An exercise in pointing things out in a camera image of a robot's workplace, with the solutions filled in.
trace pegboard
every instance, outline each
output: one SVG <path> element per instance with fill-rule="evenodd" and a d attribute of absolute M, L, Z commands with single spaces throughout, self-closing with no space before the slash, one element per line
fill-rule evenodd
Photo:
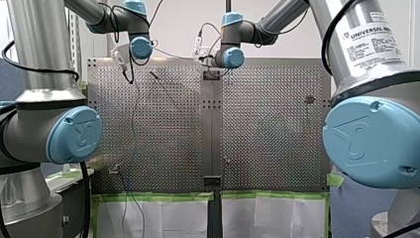
<path fill-rule="evenodd" d="M 110 59 L 89 60 L 89 104 L 104 125 L 94 192 L 202 191 L 209 175 L 223 189 L 325 187 L 331 79 L 318 59 L 248 59 L 213 82 L 203 70 L 154 59 L 129 84 Z"/>
<path fill-rule="evenodd" d="M 222 88 L 223 189 L 326 189 L 331 77 L 317 59 L 251 61 Z"/>
<path fill-rule="evenodd" d="M 133 84 L 109 59 L 88 67 L 104 129 L 94 192 L 202 190 L 200 66 L 152 60 Z"/>

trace green tape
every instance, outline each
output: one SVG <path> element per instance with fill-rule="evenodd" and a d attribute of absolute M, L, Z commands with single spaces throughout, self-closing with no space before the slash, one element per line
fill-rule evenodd
<path fill-rule="evenodd" d="M 121 202 L 126 201 L 126 193 L 98 194 L 93 195 L 94 199 L 100 202 Z M 212 192 L 191 192 L 191 193 L 153 193 L 153 192 L 133 192 L 127 194 L 128 201 L 208 201 L 213 199 Z"/>
<path fill-rule="evenodd" d="M 327 185 L 340 187 L 344 183 L 344 177 L 339 174 L 327 174 Z"/>
<path fill-rule="evenodd" d="M 92 195 L 92 229 L 93 238 L 98 236 L 99 205 L 105 202 L 146 201 L 146 202 L 185 202 L 185 201 L 209 201 L 213 199 L 213 192 L 191 193 L 153 193 L 153 192 L 129 192 L 116 194 Z"/>
<path fill-rule="evenodd" d="M 85 81 L 81 81 L 81 82 L 80 82 L 79 89 L 80 89 L 80 90 L 86 90 L 86 88 L 87 88 L 87 82 L 85 82 Z"/>
<path fill-rule="evenodd" d="M 224 191 L 222 199 L 237 200 L 257 197 L 283 198 L 283 199 L 302 199 L 302 200 L 324 200 L 328 193 L 325 192 L 291 192 L 291 191 Z"/>
<path fill-rule="evenodd" d="M 81 171 L 68 172 L 64 175 L 62 174 L 62 172 L 58 172 L 56 174 L 48 176 L 48 179 L 56 179 L 56 178 L 75 179 L 75 178 L 81 178 L 81 177 L 82 177 Z"/>

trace metal frame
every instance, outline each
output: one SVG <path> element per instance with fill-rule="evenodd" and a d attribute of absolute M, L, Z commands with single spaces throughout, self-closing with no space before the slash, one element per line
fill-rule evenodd
<path fill-rule="evenodd" d="M 82 66 L 81 66 L 79 19 L 78 19 L 78 16 L 70 10 L 68 10 L 68 14 L 69 14 L 69 20 L 70 20 L 68 23 L 68 27 L 70 29 L 71 61 L 73 63 L 74 70 L 78 72 L 79 75 L 81 75 Z"/>
<path fill-rule="evenodd" d="M 317 59 L 248 59 L 247 65 L 321 65 Z M 193 61 L 186 61 L 182 59 L 153 59 L 148 66 L 162 66 L 162 65 L 197 65 Z M 97 98 L 95 92 L 98 90 L 97 83 L 97 66 L 115 66 L 110 59 L 89 59 L 88 60 L 88 78 L 89 78 L 89 105 L 93 108 L 97 108 L 97 103 L 100 100 Z M 201 75 L 207 71 L 206 68 L 200 69 Z M 222 130 L 222 109 L 223 109 L 223 98 L 221 95 L 222 80 L 204 80 L 201 78 L 200 82 L 200 108 L 201 108 L 201 166 L 202 174 L 204 177 L 221 177 L 223 173 L 222 159 L 221 159 L 221 130 Z M 322 82 L 322 116 L 323 118 L 329 112 L 329 96 L 331 94 L 331 80 L 324 80 Z M 326 174 L 330 171 L 330 162 L 328 156 L 322 148 L 321 150 L 321 177 L 320 186 L 314 187 L 282 187 L 280 190 L 293 190 L 293 191 L 326 191 Z M 278 187 L 258 187 L 260 189 L 272 189 L 279 190 Z M 204 186 L 203 178 L 203 190 L 217 190 L 220 186 Z"/>

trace black cable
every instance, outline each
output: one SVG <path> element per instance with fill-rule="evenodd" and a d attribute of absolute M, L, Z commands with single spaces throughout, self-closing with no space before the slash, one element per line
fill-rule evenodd
<path fill-rule="evenodd" d="M 18 64 L 14 61 L 12 61 L 11 59 L 9 59 L 6 54 L 7 52 L 13 47 L 13 45 L 15 45 L 15 41 L 10 42 L 1 52 L 1 56 L 3 58 L 3 60 L 5 62 L 7 62 L 8 64 L 11 64 L 14 67 L 17 67 L 19 69 L 23 69 L 26 71 L 33 71 L 33 72 L 40 72 L 40 73 L 68 73 L 68 74 L 73 74 L 74 75 L 74 80 L 78 81 L 79 80 L 79 74 L 71 69 L 49 69 L 49 68 L 37 68 L 37 67 L 28 67 L 28 66 L 24 66 L 21 64 Z"/>
<path fill-rule="evenodd" d="M 118 20 L 117 15 L 115 14 L 112 7 L 109 6 L 108 4 L 101 3 L 101 2 L 99 4 L 106 7 L 109 10 L 111 28 L 112 30 L 114 30 L 114 41 L 115 43 L 119 43 L 120 42 L 120 21 Z"/>
<path fill-rule="evenodd" d="M 152 23 L 154 22 L 155 18 L 157 17 L 157 14 L 158 14 L 158 9 L 160 8 L 161 3 L 163 3 L 163 0 L 160 0 L 160 2 L 157 4 L 157 8 L 155 9 L 154 16 L 153 16 L 153 17 L 152 17 L 152 19 L 151 19 L 151 24 L 150 24 L 150 26 L 152 25 Z"/>
<path fill-rule="evenodd" d="M 155 50 L 156 50 L 156 51 L 158 51 L 158 52 L 160 52 L 160 53 L 162 53 L 162 54 L 165 54 L 165 55 L 167 55 L 167 56 L 170 56 L 170 57 L 172 57 L 172 58 L 176 58 L 176 59 L 180 59 L 180 60 L 194 61 L 194 59 L 191 59 L 191 58 L 184 58 L 184 57 L 179 57 L 179 56 L 173 55 L 173 54 L 171 54 L 171 53 L 164 52 L 164 51 L 162 51 L 161 49 L 158 49 L 158 48 L 155 48 Z"/>
<path fill-rule="evenodd" d="M 219 36 L 222 35 L 222 33 L 219 31 L 219 29 L 217 29 L 217 27 L 213 23 L 204 23 L 203 25 L 201 25 L 201 29 L 200 29 L 199 33 L 203 32 L 203 29 L 204 29 L 205 26 L 212 27 L 219 34 Z"/>
<path fill-rule="evenodd" d="M 333 72 L 331 71 L 331 68 L 330 68 L 329 59 L 328 59 L 328 49 L 330 47 L 331 38 L 333 37 L 336 27 L 340 23 L 340 21 L 343 19 L 343 17 L 347 14 L 347 12 L 352 7 L 354 7 L 360 1 L 361 0 L 349 0 L 340 10 L 337 16 L 331 21 L 330 26 L 328 26 L 327 31 L 325 32 L 324 39 L 322 40 L 321 58 L 322 58 L 322 64 L 324 65 L 328 73 L 330 73 L 330 75 L 333 75 Z"/>
<path fill-rule="evenodd" d="M 146 59 L 146 61 L 145 61 L 145 62 L 143 62 L 143 63 L 138 63 L 138 62 L 136 62 L 136 59 L 134 59 L 134 57 L 133 57 L 133 55 L 132 55 L 131 51 L 129 51 L 129 54 L 130 54 L 130 65 L 132 65 L 132 63 L 135 63 L 135 64 L 136 64 L 136 65 L 138 65 L 138 66 L 144 66 L 144 65 L 148 64 L 148 62 L 151 60 L 151 58 L 148 58 L 148 59 Z"/>
<path fill-rule="evenodd" d="M 294 27 L 290 28 L 289 30 L 287 30 L 287 31 L 285 31 L 285 32 L 280 32 L 280 33 L 278 33 L 278 34 L 279 34 L 279 35 L 284 35 L 284 34 L 287 34 L 287 33 L 290 33 L 290 32 L 292 32 L 292 31 L 294 31 L 297 27 L 299 27 L 299 26 L 300 26 L 300 24 L 302 24 L 303 20 L 305 20 L 306 15 L 308 15 L 308 11 L 309 11 L 309 10 L 306 10 L 306 12 L 303 14 L 302 19 L 300 19 L 300 21 L 296 24 L 296 26 L 294 26 Z"/>
<path fill-rule="evenodd" d="M 147 18 L 145 18 L 142 14 L 140 14 L 140 13 L 138 13 L 138 12 L 134 11 L 134 10 L 131 10 L 130 8 L 123 7 L 123 6 L 120 6 L 120 5 L 114 5 L 114 6 L 112 6 L 112 11 L 114 11 L 114 9 L 116 9 L 116 8 L 123 9 L 124 11 L 127 11 L 127 12 L 129 12 L 129 13 L 131 13 L 131 14 L 135 15 L 136 17 L 139 17 L 139 18 L 140 18 L 140 19 L 142 19 L 142 20 L 143 20 L 146 24 L 148 24 L 148 27 L 150 27 L 150 26 L 151 26 L 151 24 L 148 22 L 148 19 L 147 19 Z"/>
<path fill-rule="evenodd" d="M 407 234 L 408 232 L 417 230 L 419 228 L 420 228 L 420 222 L 416 222 L 416 223 L 413 223 L 411 225 L 408 225 L 408 226 L 406 226 L 406 227 L 404 227 L 404 228 L 402 228 L 400 230 L 394 231 L 391 234 L 389 234 L 389 235 L 387 235 L 387 236 L 385 236 L 383 238 L 395 238 L 395 237 L 398 237 L 398 236 Z"/>
<path fill-rule="evenodd" d="M 89 236 L 89 227 L 90 227 L 90 179 L 89 173 L 87 171 L 86 163 L 80 163 L 80 169 L 83 176 L 83 185 L 84 185 L 84 217 L 82 225 L 82 238 L 87 238 Z"/>

